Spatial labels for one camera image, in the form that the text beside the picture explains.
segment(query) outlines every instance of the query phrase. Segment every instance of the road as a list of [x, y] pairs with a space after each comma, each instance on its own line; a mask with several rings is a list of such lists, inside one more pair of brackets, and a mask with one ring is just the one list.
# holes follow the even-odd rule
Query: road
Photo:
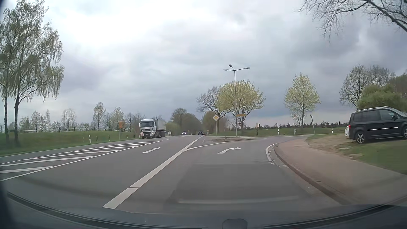
[[272, 145], [295, 138], [215, 142], [187, 135], [35, 152], [3, 157], [0, 179], [14, 195], [81, 214], [338, 206], [274, 154]]

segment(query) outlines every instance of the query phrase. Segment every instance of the yellow diamond sign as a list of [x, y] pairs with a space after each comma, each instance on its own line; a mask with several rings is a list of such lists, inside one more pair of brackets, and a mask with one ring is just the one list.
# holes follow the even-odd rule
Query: yellow diamond sign
[[217, 121], [219, 119], [219, 116], [217, 116], [216, 114], [212, 117], [215, 121]]

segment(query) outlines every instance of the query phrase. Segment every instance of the dark gray minivan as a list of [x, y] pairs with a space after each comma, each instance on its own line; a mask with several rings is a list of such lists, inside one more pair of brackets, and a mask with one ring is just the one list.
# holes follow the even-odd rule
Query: dark gray minivan
[[368, 139], [404, 137], [407, 139], [407, 114], [388, 107], [358, 110], [349, 120], [349, 138], [357, 143]]

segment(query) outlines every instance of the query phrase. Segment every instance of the car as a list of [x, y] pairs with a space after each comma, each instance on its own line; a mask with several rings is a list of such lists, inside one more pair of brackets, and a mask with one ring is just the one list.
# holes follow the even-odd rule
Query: car
[[345, 128], [345, 137], [349, 138], [349, 126]]
[[407, 114], [388, 106], [358, 110], [350, 115], [349, 138], [359, 144], [369, 139], [407, 139]]

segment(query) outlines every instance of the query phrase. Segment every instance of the grass verge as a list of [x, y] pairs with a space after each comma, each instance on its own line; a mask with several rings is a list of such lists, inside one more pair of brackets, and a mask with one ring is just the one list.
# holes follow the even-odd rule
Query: grass verge
[[[274, 136], [278, 135], [278, 131], [280, 131], [280, 135], [294, 135], [294, 130], [296, 130], [295, 134], [300, 135], [300, 134], [314, 134], [313, 128], [281, 128], [281, 129], [267, 129], [267, 130], [258, 130], [257, 135], [258, 136]], [[345, 128], [344, 127], [335, 127], [333, 128], [334, 133], [344, 133]], [[332, 134], [332, 128], [321, 128], [321, 127], [316, 127], [315, 128], [315, 133], [316, 134]], [[243, 132], [238, 131], [238, 135], [240, 136], [256, 136], [256, 130], [243, 130]], [[218, 136], [235, 136], [236, 132], [235, 131], [226, 131], [224, 133], [218, 133]]]
[[[122, 133], [122, 138], [119, 139], [118, 132], [111, 131], [21, 133], [18, 136], [20, 139], [20, 147], [6, 145], [5, 134], [0, 134], [0, 156], [91, 145], [110, 141], [124, 141], [134, 139], [134, 137], [138, 139], [137, 136], [126, 132]], [[10, 141], [14, 141], [14, 133], [10, 133]]]
[[343, 135], [311, 136], [306, 140], [312, 148], [338, 153], [365, 163], [407, 174], [407, 140], [379, 139], [357, 144]]

